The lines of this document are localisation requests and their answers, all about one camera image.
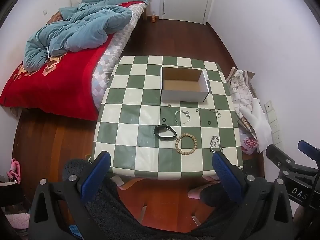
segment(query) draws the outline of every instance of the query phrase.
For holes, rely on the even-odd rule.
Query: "black pants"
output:
[[[63,180],[70,175],[80,175],[89,162],[74,159],[67,162],[63,171]],[[107,177],[103,180],[94,199],[86,208],[94,221],[111,240],[141,239],[214,239],[228,223],[237,206],[231,202],[220,183],[207,187],[201,192],[201,200],[216,209],[198,228],[189,233],[176,233],[149,228],[141,225],[121,202],[116,184]]]

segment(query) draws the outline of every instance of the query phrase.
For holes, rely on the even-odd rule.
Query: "white box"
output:
[[[161,67],[161,101],[203,102],[208,83],[200,69]]]

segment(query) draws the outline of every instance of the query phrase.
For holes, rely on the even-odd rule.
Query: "wooden bead bracelet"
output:
[[[189,151],[189,152],[183,152],[181,149],[179,149],[179,146],[178,146],[179,141],[182,139],[182,137],[185,137],[185,136],[188,136],[188,137],[190,137],[191,139],[193,139],[193,143],[195,144],[194,147],[193,147],[193,149],[192,149],[191,151]],[[176,140],[176,150],[177,150],[178,153],[180,153],[180,154],[182,154],[182,155],[190,155],[190,154],[194,153],[196,149],[197,149],[197,140],[196,140],[196,138],[195,138],[192,134],[190,134],[190,133],[184,133],[184,134],[180,135],[180,136],[177,138],[177,140]]]

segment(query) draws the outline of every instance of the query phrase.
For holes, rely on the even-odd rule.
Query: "table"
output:
[[[206,100],[203,103],[162,102],[162,66],[204,69],[210,90]],[[197,112],[196,109],[200,107],[216,109],[221,116],[218,117],[207,109],[199,109]],[[180,125],[188,117],[179,113],[176,122],[177,110],[189,111],[191,121]],[[191,155],[180,155],[175,150],[175,140],[161,141],[156,138],[154,127],[162,123],[171,126],[178,136],[182,133],[193,134],[197,139],[197,150]],[[212,153],[209,151],[210,139],[214,135],[220,138],[223,153],[228,160],[242,168],[237,116],[225,78],[217,63],[182,57],[124,56],[118,60],[104,94],[92,156],[95,159],[101,151],[109,152],[110,172],[129,178],[182,179],[214,176],[216,173],[212,167]],[[183,138],[181,148],[183,151],[192,149],[193,141]]]

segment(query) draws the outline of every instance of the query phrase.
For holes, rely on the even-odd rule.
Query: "open cardboard box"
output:
[[[161,67],[161,101],[203,102],[209,87],[203,70]]]

